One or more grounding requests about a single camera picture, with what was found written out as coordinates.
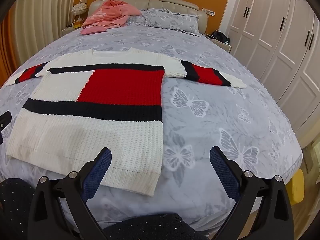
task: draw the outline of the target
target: textured blue pad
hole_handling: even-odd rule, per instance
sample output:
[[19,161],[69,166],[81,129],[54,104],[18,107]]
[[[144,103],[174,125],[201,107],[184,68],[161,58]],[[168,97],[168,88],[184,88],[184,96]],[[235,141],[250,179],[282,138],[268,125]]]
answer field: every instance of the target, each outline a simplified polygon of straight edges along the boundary
[[239,182],[214,147],[210,150],[210,162],[216,171],[228,197],[233,198],[236,202],[238,202],[241,196],[239,192]]
[[86,202],[88,199],[93,198],[103,179],[103,176],[106,174],[107,169],[111,164],[111,159],[111,151],[106,148],[105,152],[93,166],[92,170],[89,172],[88,176],[85,178],[82,184],[83,190],[81,193],[81,198],[84,202]]

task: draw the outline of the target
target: headboard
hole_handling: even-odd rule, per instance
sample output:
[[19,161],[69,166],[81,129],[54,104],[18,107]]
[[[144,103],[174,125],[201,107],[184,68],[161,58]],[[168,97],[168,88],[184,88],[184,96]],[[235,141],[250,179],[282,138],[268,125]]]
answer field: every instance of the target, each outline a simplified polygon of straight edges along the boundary
[[[90,16],[105,0],[97,0],[91,3],[88,11],[88,16]],[[129,4],[132,4],[139,10],[150,8],[161,9],[166,8],[172,12],[183,13],[183,14],[193,14],[199,16],[199,32],[201,34],[205,33],[208,23],[207,14],[203,11],[199,11],[199,7],[193,3],[189,3],[183,0],[122,0]]]

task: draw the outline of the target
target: sweater's left sleeve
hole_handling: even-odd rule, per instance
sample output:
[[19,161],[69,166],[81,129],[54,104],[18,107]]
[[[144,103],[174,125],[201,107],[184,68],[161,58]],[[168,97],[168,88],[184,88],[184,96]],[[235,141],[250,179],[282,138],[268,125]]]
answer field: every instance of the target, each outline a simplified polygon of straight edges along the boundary
[[181,60],[181,64],[187,73],[185,79],[218,86],[246,88],[241,79],[220,72],[213,68],[200,67],[191,62]]
[[6,86],[10,86],[13,84],[18,84],[20,82],[23,82],[25,80],[35,78],[35,77],[40,77],[42,75],[37,75],[43,67],[47,64],[48,62],[41,63],[39,65],[33,66],[31,68],[27,68],[24,71],[20,71],[16,73],[15,75],[11,76],[7,82],[5,83]]

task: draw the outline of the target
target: curtain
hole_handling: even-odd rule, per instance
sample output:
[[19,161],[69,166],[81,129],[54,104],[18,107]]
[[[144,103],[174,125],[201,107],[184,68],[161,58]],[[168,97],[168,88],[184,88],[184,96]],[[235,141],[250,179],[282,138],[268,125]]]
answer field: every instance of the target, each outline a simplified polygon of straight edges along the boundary
[[73,0],[17,0],[12,35],[19,64],[61,37],[71,23]]
[[15,53],[11,41],[11,8],[4,20],[0,23],[0,86],[13,74],[17,69]]

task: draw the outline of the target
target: black door handle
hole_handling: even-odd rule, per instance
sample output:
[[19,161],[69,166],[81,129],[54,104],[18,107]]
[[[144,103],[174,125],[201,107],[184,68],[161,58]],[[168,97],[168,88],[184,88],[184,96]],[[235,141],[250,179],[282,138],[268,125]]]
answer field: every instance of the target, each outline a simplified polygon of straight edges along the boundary
[[247,9],[248,9],[248,7],[245,8],[245,12],[244,12],[243,17],[245,17],[245,13],[247,12]]
[[249,13],[249,11],[250,11],[250,7],[248,8],[248,10],[247,10],[247,14],[246,14],[246,18],[248,17],[248,13]]
[[313,43],[313,38],[315,37],[315,34],[313,33],[312,34],[312,38],[311,38],[311,42],[310,42],[310,46],[309,46],[309,50],[311,49],[311,45],[312,45],[312,43]]
[[281,27],[280,27],[280,31],[282,31],[282,27],[283,27],[283,24],[284,24],[284,17],[283,17],[283,19],[282,19],[282,23],[281,23]]
[[308,36],[307,36],[306,42],[305,42],[305,44],[304,44],[305,47],[307,46],[307,42],[308,42],[308,39],[309,39],[309,35],[310,35],[310,31],[308,31]]

